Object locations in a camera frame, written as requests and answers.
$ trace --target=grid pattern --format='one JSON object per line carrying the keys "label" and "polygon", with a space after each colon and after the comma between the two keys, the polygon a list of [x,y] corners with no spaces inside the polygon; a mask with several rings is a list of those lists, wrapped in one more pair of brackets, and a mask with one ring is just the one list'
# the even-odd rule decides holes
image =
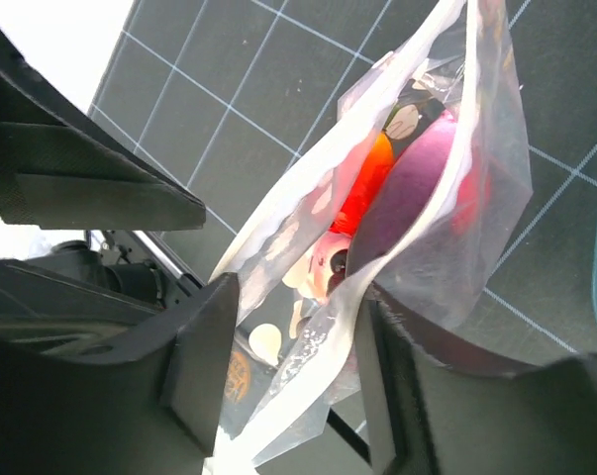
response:
{"label": "grid pattern", "polygon": [[[207,230],[163,236],[202,280],[264,193],[333,125],[340,95],[410,37],[434,7],[421,0],[344,7],[302,2],[311,12],[295,0],[248,0],[237,2],[234,24],[215,27],[215,35],[213,19],[224,10],[219,3],[179,8],[170,29],[148,20],[161,3],[139,0],[92,108],[103,129],[207,203]],[[166,4],[160,8],[167,10]],[[581,15],[572,0],[508,0],[507,8],[535,195],[474,315],[458,332],[542,363],[597,350],[589,290],[597,214],[597,52],[586,53],[597,49],[597,0],[583,5]],[[337,22],[342,15],[346,25]],[[352,27],[353,18],[361,18],[362,27]],[[234,62],[216,57],[216,50],[233,54]],[[144,69],[128,66],[132,56]],[[314,65],[318,59],[326,66]],[[208,71],[215,76],[201,78]],[[260,148],[265,156],[252,151]],[[182,149],[190,154],[181,158]],[[363,433],[361,400],[346,404],[348,421]]]}

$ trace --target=orange circular logo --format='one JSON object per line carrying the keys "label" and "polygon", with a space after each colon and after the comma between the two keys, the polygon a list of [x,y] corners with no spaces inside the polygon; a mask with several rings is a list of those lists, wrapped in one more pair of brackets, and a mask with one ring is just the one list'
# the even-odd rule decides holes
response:
{"label": "orange circular logo", "polygon": [[240,402],[249,391],[250,378],[248,360],[238,351],[233,351],[224,390],[226,399],[235,404]]}

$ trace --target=orange object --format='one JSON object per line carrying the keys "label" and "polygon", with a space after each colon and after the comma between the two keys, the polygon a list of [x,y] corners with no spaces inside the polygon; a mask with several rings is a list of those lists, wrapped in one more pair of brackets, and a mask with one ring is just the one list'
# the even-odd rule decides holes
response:
{"label": "orange object", "polygon": [[361,217],[368,211],[394,164],[393,147],[382,132],[377,136],[373,148],[350,188],[347,200],[331,225],[331,232],[351,238],[354,236]]}

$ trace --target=plastic bag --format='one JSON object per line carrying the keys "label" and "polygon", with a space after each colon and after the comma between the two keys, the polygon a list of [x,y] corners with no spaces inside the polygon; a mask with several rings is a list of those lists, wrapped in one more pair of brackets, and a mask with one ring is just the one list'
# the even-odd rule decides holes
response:
{"label": "plastic bag", "polygon": [[[398,194],[407,166],[399,160],[353,237],[347,277],[279,369],[256,380],[267,388],[252,396],[264,393],[251,417],[251,404],[241,408],[243,429],[226,429],[236,412],[224,408],[227,434],[218,440],[214,473],[223,473],[222,461],[257,466],[322,432],[373,280],[448,328],[462,322],[482,292],[531,196],[531,175],[504,2],[464,3],[441,0],[415,36],[353,86],[340,101],[338,123],[265,196],[215,269],[213,277],[239,274],[242,325],[327,231],[377,136],[396,119],[393,107],[407,86],[418,83],[445,106],[442,124],[453,136],[441,145],[446,157],[428,199],[420,205]],[[235,351],[243,348],[237,341]]]}

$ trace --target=ziplock bag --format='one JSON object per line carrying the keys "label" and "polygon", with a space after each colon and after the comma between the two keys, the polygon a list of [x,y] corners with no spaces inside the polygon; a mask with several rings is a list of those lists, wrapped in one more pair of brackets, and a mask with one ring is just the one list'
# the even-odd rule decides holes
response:
{"label": "ziplock bag", "polygon": [[[315,435],[308,422],[326,415],[325,395],[348,361],[359,303],[373,280],[445,327],[462,322],[482,292],[532,190],[504,2],[464,3],[441,0],[410,40],[348,92],[338,123],[265,196],[215,269],[213,277],[239,274],[241,323],[327,231],[410,80],[445,105],[431,125],[437,141],[423,133],[407,147],[362,218],[346,279],[273,371],[243,430],[218,439],[214,473],[234,472],[228,465],[235,460],[257,466]],[[438,149],[441,166],[416,181],[411,163]],[[410,189],[428,196],[402,193]]]}

